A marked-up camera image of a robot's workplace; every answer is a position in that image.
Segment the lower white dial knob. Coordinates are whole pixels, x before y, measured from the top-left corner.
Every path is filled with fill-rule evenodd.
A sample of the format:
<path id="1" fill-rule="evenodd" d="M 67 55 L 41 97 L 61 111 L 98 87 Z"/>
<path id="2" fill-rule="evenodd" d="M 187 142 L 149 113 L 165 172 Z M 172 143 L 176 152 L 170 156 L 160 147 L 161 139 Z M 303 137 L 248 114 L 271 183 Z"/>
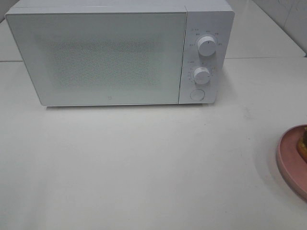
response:
<path id="1" fill-rule="evenodd" d="M 196 84 L 207 84 L 211 79 L 211 73 L 206 67 L 198 67 L 194 70 L 193 78 Z"/>

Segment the white microwave door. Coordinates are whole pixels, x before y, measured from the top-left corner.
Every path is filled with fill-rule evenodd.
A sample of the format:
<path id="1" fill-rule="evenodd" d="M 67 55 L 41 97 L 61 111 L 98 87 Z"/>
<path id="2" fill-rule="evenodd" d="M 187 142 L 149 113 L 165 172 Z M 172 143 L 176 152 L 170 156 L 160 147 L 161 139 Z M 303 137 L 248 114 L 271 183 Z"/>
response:
<path id="1" fill-rule="evenodd" d="M 17 14 L 7 21 L 44 106 L 178 102 L 183 12 Z"/>

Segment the white dial knob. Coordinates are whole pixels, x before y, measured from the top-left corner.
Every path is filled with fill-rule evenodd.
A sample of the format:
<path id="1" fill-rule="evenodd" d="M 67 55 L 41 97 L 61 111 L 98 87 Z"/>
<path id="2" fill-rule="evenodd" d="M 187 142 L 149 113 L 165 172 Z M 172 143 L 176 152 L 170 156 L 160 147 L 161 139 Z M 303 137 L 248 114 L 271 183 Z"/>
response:
<path id="1" fill-rule="evenodd" d="M 196 84 L 207 84 L 211 79 L 211 73 L 206 67 L 198 67 L 194 70 L 193 78 Z"/>
<path id="2" fill-rule="evenodd" d="M 198 53 L 203 57 L 208 57 L 216 52 L 217 42 L 213 35 L 206 34 L 198 39 L 196 45 Z"/>

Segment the upper white dial knob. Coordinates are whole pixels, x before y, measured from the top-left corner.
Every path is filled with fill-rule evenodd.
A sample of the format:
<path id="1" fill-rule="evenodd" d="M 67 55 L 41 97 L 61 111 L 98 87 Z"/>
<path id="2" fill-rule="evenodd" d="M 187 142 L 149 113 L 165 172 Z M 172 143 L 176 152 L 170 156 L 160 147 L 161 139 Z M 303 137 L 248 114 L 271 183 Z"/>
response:
<path id="1" fill-rule="evenodd" d="M 203 57 L 208 57 L 216 52 L 217 42 L 213 35 L 206 34 L 198 39 L 196 45 L 198 53 Z"/>

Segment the pink round plate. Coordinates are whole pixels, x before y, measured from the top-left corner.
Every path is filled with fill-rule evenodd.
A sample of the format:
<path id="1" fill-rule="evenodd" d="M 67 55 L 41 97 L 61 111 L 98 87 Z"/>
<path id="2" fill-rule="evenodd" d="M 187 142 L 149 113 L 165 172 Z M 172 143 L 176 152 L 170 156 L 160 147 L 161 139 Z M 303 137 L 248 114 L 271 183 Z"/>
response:
<path id="1" fill-rule="evenodd" d="M 301 198 L 307 198 L 307 163 L 297 151 L 297 142 L 306 125 L 294 126 L 281 136 L 276 153 L 279 172 L 289 187 Z"/>

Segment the white microwave oven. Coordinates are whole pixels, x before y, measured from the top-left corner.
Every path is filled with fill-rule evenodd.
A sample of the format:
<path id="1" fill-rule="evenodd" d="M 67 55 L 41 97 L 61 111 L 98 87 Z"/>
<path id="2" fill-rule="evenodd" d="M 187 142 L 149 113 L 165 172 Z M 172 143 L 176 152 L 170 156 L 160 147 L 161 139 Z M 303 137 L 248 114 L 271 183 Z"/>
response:
<path id="1" fill-rule="evenodd" d="M 8 10 L 5 18 L 7 20 L 8 15 L 17 14 L 176 12 L 185 13 L 186 24 L 179 97 L 175 104 L 213 103 L 235 16 L 231 6 L 225 0 L 21 0 Z M 217 42 L 216 52 L 208 57 L 201 56 L 196 45 L 198 39 L 204 35 L 213 35 Z M 193 74 L 198 67 L 206 67 L 211 73 L 211 79 L 207 84 L 195 83 Z M 190 98 L 190 93 L 196 89 L 205 92 L 202 101 L 194 101 Z"/>

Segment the burger with lettuce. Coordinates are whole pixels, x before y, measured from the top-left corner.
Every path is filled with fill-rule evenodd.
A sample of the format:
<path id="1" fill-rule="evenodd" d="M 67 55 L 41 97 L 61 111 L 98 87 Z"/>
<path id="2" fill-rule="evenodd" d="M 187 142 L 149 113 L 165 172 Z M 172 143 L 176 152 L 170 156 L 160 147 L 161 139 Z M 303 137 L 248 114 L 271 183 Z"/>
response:
<path id="1" fill-rule="evenodd" d="M 298 140 L 296 148 L 299 155 L 307 163 L 307 127 L 304 127 L 304 133 Z"/>

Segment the round white door button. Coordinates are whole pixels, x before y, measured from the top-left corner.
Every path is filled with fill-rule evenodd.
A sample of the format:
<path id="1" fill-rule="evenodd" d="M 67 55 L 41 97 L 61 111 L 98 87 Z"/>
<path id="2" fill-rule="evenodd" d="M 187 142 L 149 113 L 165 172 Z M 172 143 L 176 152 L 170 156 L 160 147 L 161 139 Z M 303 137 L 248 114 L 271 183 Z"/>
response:
<path id="1" fill-rule="evenodd" d="M 205 92 L 201 89 L 193 90 L 190 93 L 190 98 L 194 101 L 202 101 L 205 97 Z"/>

